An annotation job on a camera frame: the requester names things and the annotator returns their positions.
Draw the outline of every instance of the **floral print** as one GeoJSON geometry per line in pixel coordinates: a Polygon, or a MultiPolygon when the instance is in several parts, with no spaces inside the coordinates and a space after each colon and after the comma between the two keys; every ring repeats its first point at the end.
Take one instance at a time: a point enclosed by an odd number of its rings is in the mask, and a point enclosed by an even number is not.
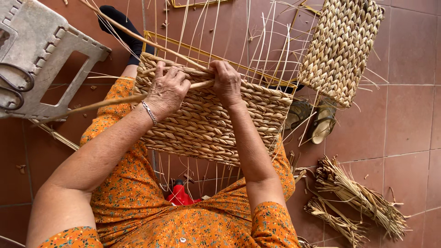
{"type": "MultiPolygon", "coordinates": [[[[132,78],[118,79],[106,99],[132,95],[133,87],[132,78]]],[[[82,136],[81,145],[127,115],[130,109],[130,104],[100,108],[82,136]]],[[[274,156],[273,166],[288,200],[295,185],[283,145],[274,151],[274,156]]],[[[164,199],[141,141],[125,153],[94,191],[90,205],[97,230],[75,227],[62,233],[63,237],[82,240],[79,247],[300,247],[291,218],[281,205],[261,203],[251,219],[244,178],[210,199],[172,206],[164,199]]],[[[64,247],[67,239],[55,239],[59,235],[40,247],[64,247]]]]}

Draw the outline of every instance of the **weaving material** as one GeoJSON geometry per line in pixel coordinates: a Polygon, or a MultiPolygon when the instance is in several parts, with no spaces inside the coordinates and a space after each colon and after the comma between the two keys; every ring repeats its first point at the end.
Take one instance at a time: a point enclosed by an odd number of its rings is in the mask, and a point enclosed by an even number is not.
{"type": "Polygon", "coordinates": [[[349,108],[384,11],[372,0],[326,0],[299,83],[349,108]]]}
{"type": "MultiPolygon", "coordinates": [[[[148,53],[142,53],[140,59],[134,94],[148,91],[158,61],[165,62],[166,67],[181,67],[191,83],[212,82],[214,78],[213,74],[187,68],[148,53]]],[[[292,102],[292,95],[242,81],[241,96],[260,137],[269,153],[272,153],[276,146],[275,138],[282,130],[292,102]]],[[[154,126],[141,140],[150,149],[240,165],[228,112],[209,87],[188,91],[181,108],[154,126]]]]}

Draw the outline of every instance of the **hand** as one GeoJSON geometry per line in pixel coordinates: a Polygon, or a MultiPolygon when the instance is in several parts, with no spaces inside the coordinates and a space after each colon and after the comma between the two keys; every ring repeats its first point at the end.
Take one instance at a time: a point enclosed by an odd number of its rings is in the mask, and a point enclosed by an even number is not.
{"type": "Polygon", "coordinates": [[[181,107],[191,85],[190,81],[185,79],[185,73],[176,66],[172,66],[164,76],[164,66],[163,61],[156,65],[155,79],[144,100],[156,121],[167,118],[181,107]]]}
{"type": "Polygon", "coordinates": [[[241,104],[240,74],[227,61],[213,60],[210,67],[214,70],[213,91],[222,105],[228,109],[241,104]]]}

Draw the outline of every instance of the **white plastic stool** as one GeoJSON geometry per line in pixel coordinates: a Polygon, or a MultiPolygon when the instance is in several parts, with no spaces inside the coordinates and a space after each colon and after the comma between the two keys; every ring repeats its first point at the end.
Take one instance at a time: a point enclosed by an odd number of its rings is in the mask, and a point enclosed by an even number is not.
{"type": "MultiPolygon", "coordinates": [[[[0,0],[0,62],[18,66],[34,78],[34,87],[22,92],[24,104],[17,110],[0,108],[0,118],[9,116],[45,119],[68,111],[67,105],[97,61],[112,50],[67,23],[67,20],[36,0],[0,0]],[[41,98],[73,51],[89,58],[56,105],[41,98]]],[[[16,87],[29,80],[20,70],[0,65],[0,74],[16,87]]],[[[9,87],[0,79],[0,86],[9,87]]],[[[18,105],[14,93],[0,89],[0,105],[18,105]]]]}

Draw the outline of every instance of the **brown sandal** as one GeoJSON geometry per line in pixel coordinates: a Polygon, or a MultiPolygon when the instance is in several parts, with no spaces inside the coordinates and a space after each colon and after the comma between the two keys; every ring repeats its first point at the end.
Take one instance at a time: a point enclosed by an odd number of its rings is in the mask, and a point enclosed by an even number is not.
{"type": "Polygon", "coordinates": [[[324,98],[319,105],[323,107],[318,108],[318,115],[308,134],[314,144],[320,144],[332,132],[336,123],[337,103],[330,98],[324,98]]]}
{"type": "Polygon", "coordinates": [[[313,106],[307,101],[294,101],[289,106],[285,120],[285,130],[294,129],[311,115],[313,106]]]}

